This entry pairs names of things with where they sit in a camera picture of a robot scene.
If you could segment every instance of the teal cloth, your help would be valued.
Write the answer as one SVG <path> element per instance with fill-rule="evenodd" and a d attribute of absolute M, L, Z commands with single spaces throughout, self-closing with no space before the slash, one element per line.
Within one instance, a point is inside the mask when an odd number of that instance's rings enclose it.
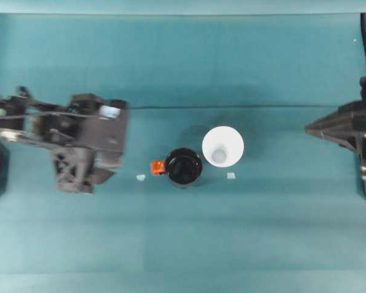
<path fill-rule="evenodd" d="M 358 14 L 1 16 L 1 94 L 132 109 L 123 166 L 93 195 L 56 191 L 47 151 L 6 144 L 0 292 L 366 292 L 357 158 L 303 132 L 359 99 L 359 29 Z M 205 162 L 187 190 L 150 175 L 218 125 L 244 137 L 237 165 Z"/>
<path fill-rule="evenodd" d="M 366 0 L 0 0 L 0 13 L 274 15 L 366 12 Z"/>

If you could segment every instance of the white cup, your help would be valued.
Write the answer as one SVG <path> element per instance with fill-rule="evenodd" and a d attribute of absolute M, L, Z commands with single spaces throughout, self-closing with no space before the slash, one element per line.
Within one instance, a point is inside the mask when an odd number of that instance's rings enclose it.
<path fill-rule="evenodd" d="M 213 128 L 203 138 L 202 152 L 206 160 L 213 166 L 230 167 L 243 156 L 243 137 L 232 127 Z"/>

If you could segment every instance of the black cup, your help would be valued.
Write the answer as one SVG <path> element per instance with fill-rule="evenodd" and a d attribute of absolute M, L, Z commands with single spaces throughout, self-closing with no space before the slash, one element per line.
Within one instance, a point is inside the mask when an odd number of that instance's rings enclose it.
<path fill-rule="evenodd" d="M 190 187 L 202 173 L 202 160 L 196 152 L 179 148 L 165 159 L 165 173 L 173 185 L 180 188 Z"/>

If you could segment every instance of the orange object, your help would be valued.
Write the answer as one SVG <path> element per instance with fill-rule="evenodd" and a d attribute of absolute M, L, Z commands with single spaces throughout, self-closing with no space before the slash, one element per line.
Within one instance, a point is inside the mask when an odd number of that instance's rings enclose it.
<path fill-rule="evenodd" d="M 165 174 L 164 161 L 153 161 L 151 163 L 151 173 L 153 176 L 161 176 Z"/>

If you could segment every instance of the teal backdrop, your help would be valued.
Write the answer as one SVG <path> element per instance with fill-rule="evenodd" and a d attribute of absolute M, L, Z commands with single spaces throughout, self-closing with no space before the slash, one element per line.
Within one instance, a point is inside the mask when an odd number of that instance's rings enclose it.
<path fill-rule="evenodd" d="M 357 159 L 303 130 L 359 99 L 359 17 L 0 15 L 0 94 L 131 107 L 123 166 L 93 195 L 5 144 L 0 292 L 366 292 Z M 237 165 L 205 162 L 187 190 L 150 175 L 219 125 L 244 138 Z"/>

